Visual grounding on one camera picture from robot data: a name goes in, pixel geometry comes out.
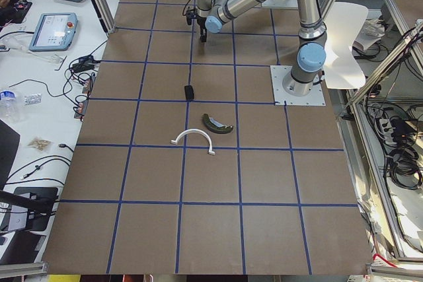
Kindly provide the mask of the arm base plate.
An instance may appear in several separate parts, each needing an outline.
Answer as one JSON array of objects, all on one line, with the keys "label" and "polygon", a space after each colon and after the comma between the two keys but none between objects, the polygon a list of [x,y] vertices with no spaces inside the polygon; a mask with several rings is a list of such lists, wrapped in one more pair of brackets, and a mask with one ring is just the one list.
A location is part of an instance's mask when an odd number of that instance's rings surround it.
[{"label": "arm base plate", "polygon": [[326,106],[319,77],[310,83],[298,83],[291,77],[291,65],[271,65],[270,77],[274,104],[277,106]]}]

